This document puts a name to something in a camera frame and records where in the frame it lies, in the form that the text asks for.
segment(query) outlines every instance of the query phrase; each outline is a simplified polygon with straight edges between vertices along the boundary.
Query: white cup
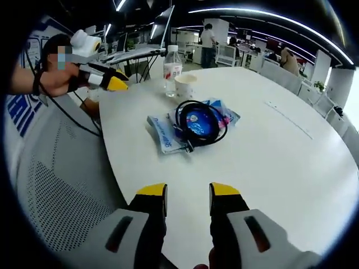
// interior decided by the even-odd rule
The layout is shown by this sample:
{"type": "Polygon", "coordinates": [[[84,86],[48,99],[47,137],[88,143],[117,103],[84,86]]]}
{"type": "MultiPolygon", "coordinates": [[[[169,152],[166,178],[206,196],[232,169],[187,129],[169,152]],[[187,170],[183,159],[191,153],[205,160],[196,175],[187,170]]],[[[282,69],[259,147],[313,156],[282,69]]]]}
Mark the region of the white cup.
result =
{"type": "Polygon", "coordinates": [[[197,81],[197,77],[194,75],[183,74],[174,78],[174,84],[176,86],[176,99],[179,103],[192,100],[194,98],[195,90],[193,83],[197,81]]]}

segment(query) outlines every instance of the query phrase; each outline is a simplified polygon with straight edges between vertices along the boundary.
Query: desk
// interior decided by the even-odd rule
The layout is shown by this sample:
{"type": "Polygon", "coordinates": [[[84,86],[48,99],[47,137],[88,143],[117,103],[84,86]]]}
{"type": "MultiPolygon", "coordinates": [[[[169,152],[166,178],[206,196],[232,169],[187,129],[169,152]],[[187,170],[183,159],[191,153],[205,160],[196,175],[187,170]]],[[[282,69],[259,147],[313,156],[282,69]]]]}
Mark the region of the desk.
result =
{"type": "Polygon", "coordinates": [[[100,101],[108,157],[126,201],[143,186],[168,184],[163,254],[178,268],[208,264],[210,182],[237,188],[250,208],[286,229],[292,244],[323,254],[358,200],[358,168],[340,136],[297,96],[253,71],[189,73],[198,77],[198,100],[221,98],[241,116],[223,140],[190,154],[160,154],[146,121],[175,107],[164,97],[163,80],[100,101]]]}

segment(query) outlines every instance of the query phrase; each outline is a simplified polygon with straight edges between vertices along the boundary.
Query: wrist strap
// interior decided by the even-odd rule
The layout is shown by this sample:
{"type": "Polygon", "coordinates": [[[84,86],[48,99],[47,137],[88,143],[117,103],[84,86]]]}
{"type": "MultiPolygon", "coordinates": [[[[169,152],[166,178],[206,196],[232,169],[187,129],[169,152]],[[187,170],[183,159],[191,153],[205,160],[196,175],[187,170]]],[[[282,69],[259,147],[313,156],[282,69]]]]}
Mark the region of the wrist strap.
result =
{"type": "Polygon", "coordinates": [[[40,95],[40,79],[43,73],[44,71],[40,70],[35,74],[34,83],[33,83],[33,95],[36,96],[40,95]]]}

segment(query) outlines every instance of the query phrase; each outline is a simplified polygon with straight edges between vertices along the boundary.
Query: white pillar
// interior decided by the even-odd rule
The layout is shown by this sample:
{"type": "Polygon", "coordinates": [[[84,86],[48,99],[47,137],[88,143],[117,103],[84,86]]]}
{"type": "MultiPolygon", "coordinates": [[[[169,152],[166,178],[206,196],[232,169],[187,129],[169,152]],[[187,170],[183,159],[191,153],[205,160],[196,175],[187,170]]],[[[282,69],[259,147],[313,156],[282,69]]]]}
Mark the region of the white pillar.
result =
{"type": "Polygon", "coordinates": [[[346,105],[355,70],[333,68],[329,77],[327,96],[341,108],[346,105]]]}
{"type": "Polygon", "coordinates": [[[219,44],[226,44],[229,30],[229,22],[221,20],[220,18],[206,18],[204,25],[212,24],[212,31],[215,39],[219,44]]]}
{"type": "Polygon", "coordinates": [[[321,50],[316,53],[315,65],[311,82],[314,84],[316,81],[320,81],[324,84],[328,75],[330,62],[332,59],[321,50]]]}

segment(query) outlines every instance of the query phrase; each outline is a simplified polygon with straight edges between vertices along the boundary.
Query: plastic bottle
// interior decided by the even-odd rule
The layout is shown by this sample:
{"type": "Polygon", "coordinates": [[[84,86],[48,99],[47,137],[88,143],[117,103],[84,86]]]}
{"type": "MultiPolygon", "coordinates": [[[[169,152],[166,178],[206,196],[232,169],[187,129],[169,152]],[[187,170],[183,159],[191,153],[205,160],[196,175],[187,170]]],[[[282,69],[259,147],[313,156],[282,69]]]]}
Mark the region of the plastic bottle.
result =
{"type": "Polygon", "coordinates": [[[168,54],[163,64],[163,75],[165,79],[165,93],[168,97],[174,97],[176,87],[174,78],[182,73],[182,61],[178,55],[178,46],[169,45],[168,54]]]}

